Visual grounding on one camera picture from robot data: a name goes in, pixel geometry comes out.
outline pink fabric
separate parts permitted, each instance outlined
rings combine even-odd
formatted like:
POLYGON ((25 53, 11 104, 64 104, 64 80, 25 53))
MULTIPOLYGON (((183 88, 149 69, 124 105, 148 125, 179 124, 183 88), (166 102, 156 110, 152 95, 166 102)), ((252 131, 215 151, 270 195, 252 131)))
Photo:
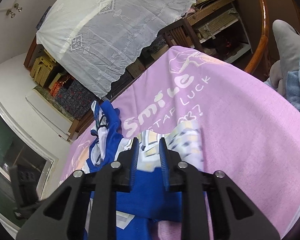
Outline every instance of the pink fabric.
MULTIPOLYGON (((284 235, 300 206, 300 113, 278 93, 230 64, 175 46, 113 106, 129 138, 197 119, 205 171, 225 171, 284 235)), ((71 146, 63 179, 92 139, 89 128, 71 146)), ((159 222, 158 237, 180 239, 180 225, 159 222)))

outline white patterned cloth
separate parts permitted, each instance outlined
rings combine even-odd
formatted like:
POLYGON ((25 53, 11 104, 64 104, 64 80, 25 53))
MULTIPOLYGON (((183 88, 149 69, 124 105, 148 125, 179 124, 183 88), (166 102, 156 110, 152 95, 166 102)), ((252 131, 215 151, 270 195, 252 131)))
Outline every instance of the white patterned cloth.
POLYGON ((57 0, 37 43, 80 83, 103 97, 163 27, 195 0, 57 0))
MULTIPOLYGON (((136 137, 139 140, 138 170, 153 172, 155 168, 161 167, 159 140, 164 137, 169 150, 178 152, 181 160, 203 171, 201 134, 196 120, 181 122, 171 133, 160 134, 145 130, 136 137)), ((117 160, 120 152, 131 149, 132 141, 133 138, 121 139, 114 160, 117 160)))

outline door knob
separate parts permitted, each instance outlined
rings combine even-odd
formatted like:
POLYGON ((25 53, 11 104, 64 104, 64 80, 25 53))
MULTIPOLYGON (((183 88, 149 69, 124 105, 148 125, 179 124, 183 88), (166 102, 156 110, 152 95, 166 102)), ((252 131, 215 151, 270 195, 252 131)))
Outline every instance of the door knob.
POLYGON ((23 9, 22 7, 19 7, 19 3, 15 3, 14 7, 17 9, 18 12, 21 12, 23 9))
POLYGON ((11 14, 11 17, 12 17, 12 18, 14 18, 14 17, 16 16, 16 14, 13 13, 11 10, 8 10, 8 11, 6 12, 6 15, 7 15, 7 16, 8 16, 9 14, 11 14))

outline curved wooden rail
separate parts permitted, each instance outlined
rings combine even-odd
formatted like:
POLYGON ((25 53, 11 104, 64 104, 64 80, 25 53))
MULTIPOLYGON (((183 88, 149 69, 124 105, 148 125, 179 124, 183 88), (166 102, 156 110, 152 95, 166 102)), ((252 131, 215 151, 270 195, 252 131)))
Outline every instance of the curved wooden rail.
POLYGON ((269 41, 269 15, 268 15, 268 5, 266 0, 259 0, 261 13, 262 13, 262 32, 261 38, 256 48, 256 51, 253 54, 249 64, 244 69, 245 72, 252 74, 260 63, 263 55, 268 57, 268 41, 269 41))

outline lace tablecloth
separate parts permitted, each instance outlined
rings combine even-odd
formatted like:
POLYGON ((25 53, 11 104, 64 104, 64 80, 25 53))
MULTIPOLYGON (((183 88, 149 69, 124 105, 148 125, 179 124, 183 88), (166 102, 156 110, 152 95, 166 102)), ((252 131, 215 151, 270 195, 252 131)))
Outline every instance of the lace tablecloth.
POLYGON ((98 97, 195 0, 57 0, 37 43, 98 97))

